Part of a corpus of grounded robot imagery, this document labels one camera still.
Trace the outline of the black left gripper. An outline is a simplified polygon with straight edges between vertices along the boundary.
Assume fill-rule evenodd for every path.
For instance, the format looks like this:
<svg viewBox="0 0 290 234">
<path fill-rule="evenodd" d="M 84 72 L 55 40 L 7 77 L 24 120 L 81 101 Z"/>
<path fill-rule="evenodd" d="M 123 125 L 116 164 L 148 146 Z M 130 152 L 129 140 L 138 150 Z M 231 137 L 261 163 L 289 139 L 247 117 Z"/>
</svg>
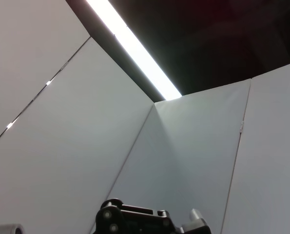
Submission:
<svg viewBox="0 0 290 234">
<path fill-rule="evenodd" d="M 96 215 L 95 234 L 181 234 L 166 210 L 124 204 L 117 198 L 102 203 Z"/>
</svg>

